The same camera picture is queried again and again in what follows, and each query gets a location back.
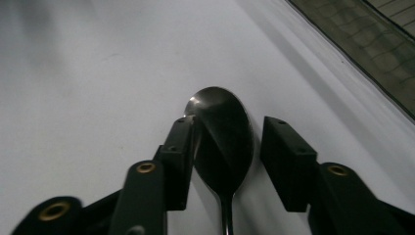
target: white surface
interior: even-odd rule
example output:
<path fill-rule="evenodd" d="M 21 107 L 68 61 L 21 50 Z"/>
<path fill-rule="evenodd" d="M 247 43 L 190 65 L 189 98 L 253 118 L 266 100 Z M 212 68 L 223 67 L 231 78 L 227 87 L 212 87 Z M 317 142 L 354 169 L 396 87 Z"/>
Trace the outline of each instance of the white surface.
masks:
<path fill-rule="evenodd" d="M 414 125 L 284 1 L 1 1 L 0 233 L 37 204 L 84 205 L 151 159 L 188 99 L 234 92 L 256 135 L 287 121 L 382 200 L 415 212 Z M 257 156 L 234 201 L 235 234 L 310 234 Z M 197 173 L 168 234 L 219 234 Z"/>

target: metal spoon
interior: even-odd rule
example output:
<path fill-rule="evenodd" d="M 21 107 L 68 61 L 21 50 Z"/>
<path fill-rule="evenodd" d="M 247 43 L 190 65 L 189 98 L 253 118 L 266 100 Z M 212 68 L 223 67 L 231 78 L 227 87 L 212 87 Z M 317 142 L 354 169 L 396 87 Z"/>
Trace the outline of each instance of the metal spoon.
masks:
<path fill-rule="evenodd" d="M 196 117 L 195 169 L 220 199 L 223 234 L 232 235 L 232 198 L 254 153 L 248 115 L 235 95 L 219 87 L 196 93 L 188 102 L 185 115 Z"/>

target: white table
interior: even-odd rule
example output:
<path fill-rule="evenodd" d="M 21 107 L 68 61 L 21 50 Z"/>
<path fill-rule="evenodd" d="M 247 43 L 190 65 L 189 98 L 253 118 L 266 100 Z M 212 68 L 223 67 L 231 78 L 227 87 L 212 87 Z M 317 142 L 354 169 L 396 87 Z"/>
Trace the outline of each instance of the white table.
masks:
<path fill-rule="evenodd" d="M 285 1 L 18 0 L 0 3 L 0 233 L 46 199 L 119 189 L 213 85 L 241 99 L 257 138 L 264 116 L 283 119 L 320 163 L 415 212 L 414 124 Z M 258 155 L 233 206 L 235 234 L 310 234 Z M 219 233 L 194 171 L 168 234 Z"/>

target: spoon handle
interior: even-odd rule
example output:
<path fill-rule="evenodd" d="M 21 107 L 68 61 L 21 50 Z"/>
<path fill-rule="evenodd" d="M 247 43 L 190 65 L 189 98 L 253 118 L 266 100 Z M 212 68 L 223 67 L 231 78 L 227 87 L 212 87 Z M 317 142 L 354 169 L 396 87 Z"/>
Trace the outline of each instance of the spoon handle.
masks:
<path fill-rule="evenodd" d="M 219 196 L 222 209 L 222 234 L 233 235 L 232 225 L 232 196 Z"/>

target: spoon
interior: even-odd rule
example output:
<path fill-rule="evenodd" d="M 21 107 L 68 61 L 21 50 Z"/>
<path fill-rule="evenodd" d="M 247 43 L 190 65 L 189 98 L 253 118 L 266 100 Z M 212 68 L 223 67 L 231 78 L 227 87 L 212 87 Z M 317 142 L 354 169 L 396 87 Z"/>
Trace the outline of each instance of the spoon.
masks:
<path fill-rule="evenodd" d="M 254 154 L 247 112 L 231 92 L 208 87 L 190 99 L 185 116 L 196 117 L 195 169 L 220 200 L 223 234 L 233 235 L 232 199 Z"/>

